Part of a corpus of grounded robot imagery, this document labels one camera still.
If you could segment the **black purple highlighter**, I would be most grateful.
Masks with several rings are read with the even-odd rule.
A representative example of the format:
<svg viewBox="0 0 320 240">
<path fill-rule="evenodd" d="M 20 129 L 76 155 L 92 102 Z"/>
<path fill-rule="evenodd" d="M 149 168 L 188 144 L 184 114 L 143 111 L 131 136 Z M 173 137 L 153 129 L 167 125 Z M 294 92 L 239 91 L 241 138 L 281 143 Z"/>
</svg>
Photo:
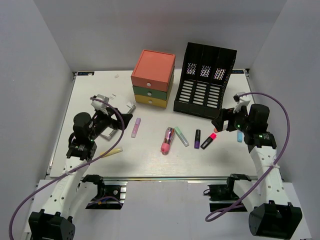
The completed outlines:
<svg viewBox="0 0 320 240">
<path fill-rule="evenodd" d="M 201 130 L 197 129 L 195 131 L 195 138 L 194 138 L 194 148 L 195 149 L 200 148 L 200 141 L 201 141 Z"/>
</svg>

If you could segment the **green drawer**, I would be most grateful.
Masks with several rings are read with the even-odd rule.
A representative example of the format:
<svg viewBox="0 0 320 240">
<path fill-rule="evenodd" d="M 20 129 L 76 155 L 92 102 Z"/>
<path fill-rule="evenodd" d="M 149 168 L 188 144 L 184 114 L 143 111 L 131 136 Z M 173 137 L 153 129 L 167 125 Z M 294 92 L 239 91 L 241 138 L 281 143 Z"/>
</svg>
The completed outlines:
<svg viewBox="0 0 320 240">
<path fill-rule="evenodd" d="M 174 75 L 171 76 L 167 91 L 160 91 L 160 90 L 144 88 L 140 86 L 133 86 L 132 88 L 135 95 L 141 95 L 141 96 L 146 96 L 146 97 L 167 101 L 171 94 L 173 82 L 174 82 Z"/>
</svg>

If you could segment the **orange top drawer box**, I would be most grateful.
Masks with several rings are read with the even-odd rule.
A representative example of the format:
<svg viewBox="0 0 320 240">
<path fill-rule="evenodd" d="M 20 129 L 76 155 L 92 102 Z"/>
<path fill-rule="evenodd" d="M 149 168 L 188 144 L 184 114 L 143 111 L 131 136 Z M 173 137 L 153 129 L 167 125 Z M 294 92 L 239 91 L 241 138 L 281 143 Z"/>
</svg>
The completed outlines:
<svg viewBox="0 0 320 240">
<path fill-rule="evenodd" d="M 144 49 L 131 74 L 132 85 L 166 92 L 175 60 L 175 54 Z"/>
</svg>

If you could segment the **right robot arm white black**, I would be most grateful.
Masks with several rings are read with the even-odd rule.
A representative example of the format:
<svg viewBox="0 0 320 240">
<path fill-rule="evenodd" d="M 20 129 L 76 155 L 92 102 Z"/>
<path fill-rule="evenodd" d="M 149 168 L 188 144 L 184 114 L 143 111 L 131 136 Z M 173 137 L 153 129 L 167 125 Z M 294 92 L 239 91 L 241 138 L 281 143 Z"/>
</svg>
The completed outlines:
<svg viewBox="0 0 320 240">
<path fill-rule="evenodd" d="M 252 184 L 246 175 L 233 174 L 225 187 L 226 195 L 249 212 L 248 226 L 258 237 L 289 240 L 300 224 L 302 210 L 289 200 L 277 164 L 277 144 L 267 131 L 270 110 L 262 104 L 222 109 L 212 120 L 217 131 L 243 133 L 258 180 Z"/>
</svg>

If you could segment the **pink metallic pen toy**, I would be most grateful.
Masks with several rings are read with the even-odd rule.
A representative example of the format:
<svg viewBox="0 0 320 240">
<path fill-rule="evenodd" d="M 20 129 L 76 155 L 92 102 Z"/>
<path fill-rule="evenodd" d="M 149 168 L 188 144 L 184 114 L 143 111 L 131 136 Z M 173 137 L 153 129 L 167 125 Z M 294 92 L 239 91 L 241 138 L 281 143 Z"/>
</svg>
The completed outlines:
<svg viewBox="0 0 320 240">
<path fill-rule="evenodd" d="M 175 135 L 175 129 L 172 127 L 168 127 L 165 131 L 163 143 L 160 147 L 160 151 L 163 155 L 167 155 L 169 153 L 174 135 Z"/>
</svg>

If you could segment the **black pink highlighter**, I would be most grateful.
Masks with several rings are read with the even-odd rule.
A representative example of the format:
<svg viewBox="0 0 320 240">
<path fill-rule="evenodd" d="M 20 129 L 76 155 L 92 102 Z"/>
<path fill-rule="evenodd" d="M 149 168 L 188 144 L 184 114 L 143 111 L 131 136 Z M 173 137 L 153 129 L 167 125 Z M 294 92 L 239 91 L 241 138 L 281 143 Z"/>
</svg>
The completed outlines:
<svg viewBox="0 0 320 240">
<path fill-rule="evenodd" d="M 215 133 L 212 133 L 202 144 L 201 148 L 204 150 L 206 149 L 215 139 L 217 135 Z"/>
</svg>

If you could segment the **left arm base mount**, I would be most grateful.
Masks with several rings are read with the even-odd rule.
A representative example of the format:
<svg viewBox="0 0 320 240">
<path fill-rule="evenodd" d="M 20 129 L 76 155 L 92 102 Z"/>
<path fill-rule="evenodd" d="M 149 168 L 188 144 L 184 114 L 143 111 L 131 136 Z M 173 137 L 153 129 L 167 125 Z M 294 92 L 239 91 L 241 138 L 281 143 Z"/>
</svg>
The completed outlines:
<svg viewBox="0 0 320 240">
<path fill-rule="evenodd" d="M 87 210 L 121 210 L 126 197 L 126 185 L 105 181 L 102 176 L 88 174 L 81 183 L 92 183 L 96 196 L 88 203 Z"/>
</svg>

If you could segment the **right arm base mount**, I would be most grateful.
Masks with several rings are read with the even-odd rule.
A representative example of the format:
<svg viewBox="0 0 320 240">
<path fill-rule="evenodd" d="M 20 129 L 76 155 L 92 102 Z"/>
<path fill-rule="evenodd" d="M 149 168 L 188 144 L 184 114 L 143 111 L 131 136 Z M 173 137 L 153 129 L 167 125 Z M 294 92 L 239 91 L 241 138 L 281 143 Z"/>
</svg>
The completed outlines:
<svg viewBox="0 0 320 240">
<path fill-rule="evenodd" d="M 224 184 L 210 184 L 208 188 L 203 191 L 204 196 L 209 197 L 209 209 L 210 212 L 222 208 L 228 208 L 239 197 L 234 193 L 233 187 L 235 181 L 245 180 L 251 182 L 251 178 L 245 174 L 232 173 Z"/>
</svg>

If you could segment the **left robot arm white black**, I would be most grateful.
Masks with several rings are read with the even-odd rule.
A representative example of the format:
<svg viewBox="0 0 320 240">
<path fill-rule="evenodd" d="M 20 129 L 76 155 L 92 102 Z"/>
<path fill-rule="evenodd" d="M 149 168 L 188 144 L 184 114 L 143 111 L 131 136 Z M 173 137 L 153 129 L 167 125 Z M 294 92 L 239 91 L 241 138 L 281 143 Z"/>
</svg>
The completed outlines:
<svg viewBox="0 0 320 240">
<path fill-rule="evenodd" d="M 40 211 L 33 211 L 28 219 L 34 240 L 72 240 L 74 220 L 93 200 L 106 195 L 103 178 L 85 174 L 97 150 L 96 138 L 106 129 L 125 130 L 132 119 L 130 113 L 118 110 L 96 110 L 94 115 L 80 112 L 73 118 L 73 132 L 69 137 L 64 165 L 64 177 L 56 185 Z"/>
</svg>

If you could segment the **white spiral notebook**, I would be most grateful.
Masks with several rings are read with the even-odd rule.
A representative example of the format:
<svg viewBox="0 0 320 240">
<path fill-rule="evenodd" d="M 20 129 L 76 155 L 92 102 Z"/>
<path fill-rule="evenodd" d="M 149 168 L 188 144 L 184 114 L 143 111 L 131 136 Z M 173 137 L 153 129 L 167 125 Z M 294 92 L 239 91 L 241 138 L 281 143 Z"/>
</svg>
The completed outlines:
<svg viewBox="0 0 320 240">
<path fill-rule="evenodd" d="M 116 120 L 116 122 L 117 122 L 116 112 L 121 114 L 132 114 L 133 116 L 133 112 L 136 109 L 136 105 L 132 101 L 115 93 L 111 93 L 107 97 L 109 98 L 109 102 L 105 104 L 108 106 L 107 108 L 108 115 L 112 117 L 114 120 Z M 118 129 L 115 130 L 108 127 L 107 129 L 104 130 L 103 133 L 100 134 L 100 136 L 105 140 L 110 141 L 117 131 Z"/>
</svg>

